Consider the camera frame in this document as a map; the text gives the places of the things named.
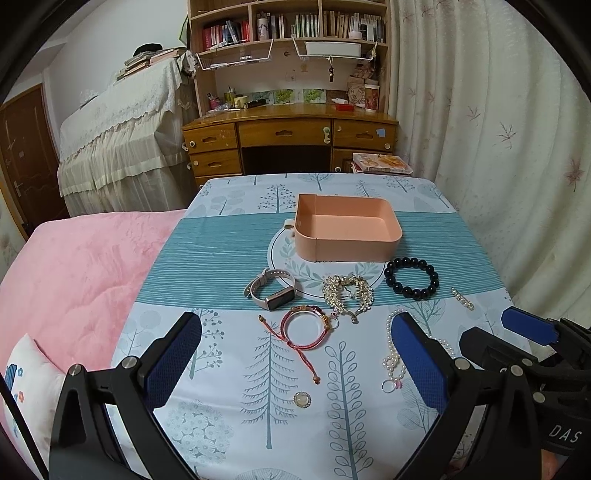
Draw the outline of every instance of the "pillow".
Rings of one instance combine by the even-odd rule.
[[[65,377],[26,334],[12,350],[4,376],[46,465],[49,465],[53,418]],[[6,404],[4,413],[14,445],[21,452],[29,468],[41,478]]]

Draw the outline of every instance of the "pearl necklace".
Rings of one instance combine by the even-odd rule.
[[[388,335],[387,338],[389,354],[386,358],[384,358],[384,361],[382,363],[384,368],[388,371],[388,378],[382,382],[382,391],[384,393],[392,393],[394,390],[402,388],[402,379],[404,378],[404,375],[406,375],[407,372],[406,365],[404,365],[404,363],[402,362],[400,354],[398,353],[398,350],[396,350],[396,347],[394,346],[394,343],[392,341],[392,320],[396,315],[399,315],[401,313],[408,312],[404,309],[397,309],[394,310],[390,315],[388,315],[388,318],[386,319],[386,333]],[[436,340],[441,344],[441,346],[446,350],[446,352],[450,356],[454,355],[453,348],[451,347],[451,345],[449,345],[449,343],[447,343],[447,340]],[[400,365],[400,373],[395,376],[394,370],[396,370],[398,365]],[[386,389],[387,385],[392,386],[391,390]]]
[[[356,312],[352,312],[345,307],[343,300],[340,299],[340,292],[348,285],[355,285],[357,291],[351,294],[352,299],[359,300],[359,308]],[[349,275],[348,277],[341,277],[335,275],[334,277],[327,277],[324,280],[322,287],[325,302],[333,307],[334,316],[342,313],[349,315],[353,323],[359,323],[357,316],[363,312],[367,312],[374,302],[374,292],[369,287],[367,281],[359,275]]]

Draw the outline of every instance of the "wooden door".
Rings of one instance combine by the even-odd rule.
[[[68,218],[57,185],[58,159],[51,141],[41,85],[0,108],[2,170],[30,235],[40,224]]]

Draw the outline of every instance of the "red cord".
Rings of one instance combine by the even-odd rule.
[[[315,313],[316,315],[318,315],[320,317],[320,320],[323,323],[324,328],[323,328],[320,336],[316,340],[314,340],[312,343],[309,343],[308,345],[295,345],[290,340],[290,338],[287,336],[287,322],[291,319],[291,317],[294,314],[296,314],[298,312]],[[314,377],[313,377],[314,383],[316,385],[318,385],[320,383],[320,377],[318,375],[316,375],[316,370],[314,370],[314,366],[310,363],[310,361],[303,354],[303,351],[312,350],[313,348],[317,347],[322,342],[322,340],[324,340],[324,337],[331,329],[330,328],[330,319],[329,319],[329,317],[327,317],[324,314],[322,309],[317,306],[308,306],[308,305],[303,305],[303,306],[299,306],[299,307],[292,307],[290,309],[290,311],[285,314],[285,316],[283,317],[283,320],[281,321],[280,334],[277,333],[276,331],[274,331],[269,326],[269,324],[267,323],[267,321],[264,319],[264,317],[262,315],[259,315],[259,320],[266,327],[267,330],[269,330],[279,340],[281,340],[282,342],[285,342],[289,348],[295,350],[299,354],[302,361],[306,364],[306,366],[310,369],[310,371],[314,375]]]

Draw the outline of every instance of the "white lace cloth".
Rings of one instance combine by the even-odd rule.
[[[127,120],[154,111],[174,112],[175,92],[182,83],[176,59],[171,59],[110,86],[64,120],[60,129],[60,161]]]

